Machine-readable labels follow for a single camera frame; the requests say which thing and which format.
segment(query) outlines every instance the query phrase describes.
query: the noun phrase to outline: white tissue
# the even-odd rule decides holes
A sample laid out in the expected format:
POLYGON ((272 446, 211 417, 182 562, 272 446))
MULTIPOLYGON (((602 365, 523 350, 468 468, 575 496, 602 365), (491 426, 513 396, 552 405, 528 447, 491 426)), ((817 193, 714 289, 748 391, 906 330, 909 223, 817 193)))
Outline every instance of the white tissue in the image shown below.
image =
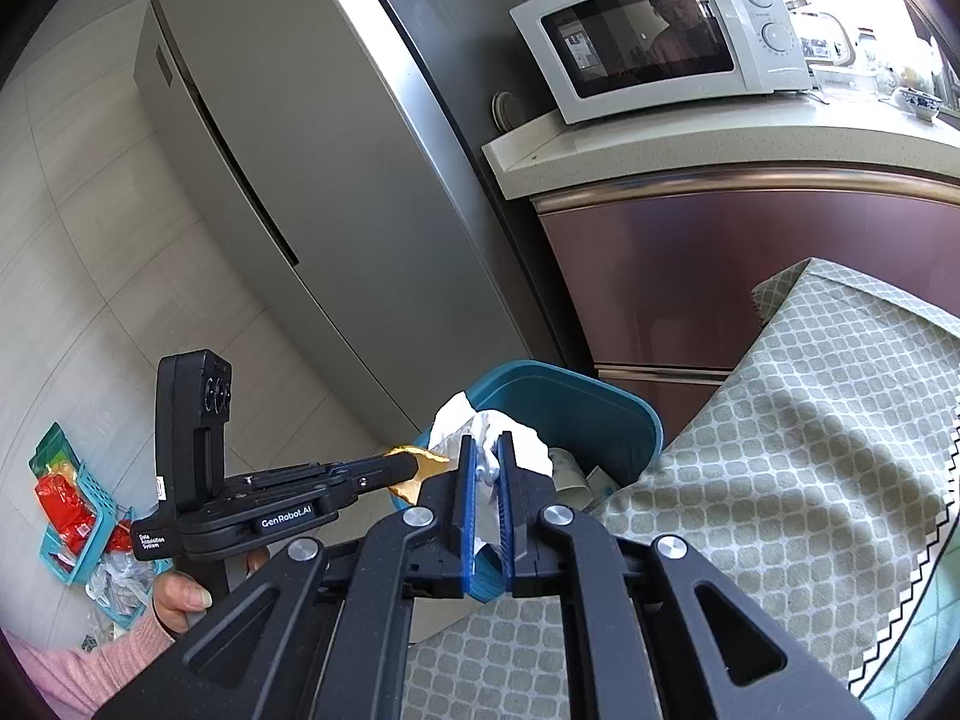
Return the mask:
POLYGON ((476 480, 474 555, 484 544, 493 546, 499 552, 500 518, 493 485, 500 474, 500 464, 493 455, 493 447, 505 431, 510 431, 514 438, 517 467, 552 477, 553 463, 547 456, 546 444, 538 438, 536 430, 515 422, 502 412, 477 412, 463 392, 455 394, 440 408, 430 430, 430 451, 450 458, 451 470, 456 469, 459 463, 460 441, 465 435, 471 435, 477 446, 483 449, 476 480))

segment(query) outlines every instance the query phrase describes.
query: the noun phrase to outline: white microwave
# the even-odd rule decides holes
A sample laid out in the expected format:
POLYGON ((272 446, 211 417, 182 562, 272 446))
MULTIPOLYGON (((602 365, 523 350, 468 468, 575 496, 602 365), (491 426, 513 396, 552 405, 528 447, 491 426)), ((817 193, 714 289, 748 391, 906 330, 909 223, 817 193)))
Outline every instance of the white microwave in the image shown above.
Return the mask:
POLYGON ((810 88, 784 0, 531 0, 510 14, 569 124, 810 88))

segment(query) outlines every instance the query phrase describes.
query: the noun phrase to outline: person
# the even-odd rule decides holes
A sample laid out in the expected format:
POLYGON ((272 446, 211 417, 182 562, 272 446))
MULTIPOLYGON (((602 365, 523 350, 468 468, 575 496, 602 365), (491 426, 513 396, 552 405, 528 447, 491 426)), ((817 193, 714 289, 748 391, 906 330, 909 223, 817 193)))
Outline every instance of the person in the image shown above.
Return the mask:
MULTIPOLYGON (((265 547, 247 555, 248 573, 270 560, 265 547)), ((187 613, 212 604, 210 593, 186 574, 154 579, 152 608, 117 641, 82 650, 40 650, 5 634, 16 659, 61 720, 88 718, 189 628, 187 613)))
POLYGON ((716 20, 704 16, 697 0, 647 1, 667 23, 650 44, 650 59, 656 64, 696 62, 726 50, 716 20))

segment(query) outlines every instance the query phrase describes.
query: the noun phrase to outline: trash can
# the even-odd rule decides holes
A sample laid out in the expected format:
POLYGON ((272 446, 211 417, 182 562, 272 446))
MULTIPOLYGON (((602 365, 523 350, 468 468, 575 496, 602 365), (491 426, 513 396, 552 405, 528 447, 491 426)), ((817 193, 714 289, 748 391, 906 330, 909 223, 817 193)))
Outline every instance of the trash can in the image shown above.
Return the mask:
MULTIPOLYGON (((646 401, 546 362, 506 362, 471 386, 467 400, 479 412, 498 410, 532 427, 547 446, 568 450, 584 475, 600 466, 621 487, 634 483, 664 446, 661 420, 646 401)), ((427 429, 414 444, 426 449, 429 440, 427 429)), ((479 601, 504 590, 496 555, 487 552, 477 555, 469 589, 479 601)))

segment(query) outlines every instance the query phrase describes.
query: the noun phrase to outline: refrigerator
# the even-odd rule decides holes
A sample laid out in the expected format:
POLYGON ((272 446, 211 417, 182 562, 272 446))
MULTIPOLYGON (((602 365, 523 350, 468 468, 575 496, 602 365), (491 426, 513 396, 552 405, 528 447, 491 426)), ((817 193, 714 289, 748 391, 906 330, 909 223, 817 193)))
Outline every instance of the refrigerator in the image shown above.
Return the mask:
POLYGON ((592 373, 528 202, 480 151, 554 107, 523 0, 151 0, 134 78, 218 244, 384 442, 533 358, 592 373))

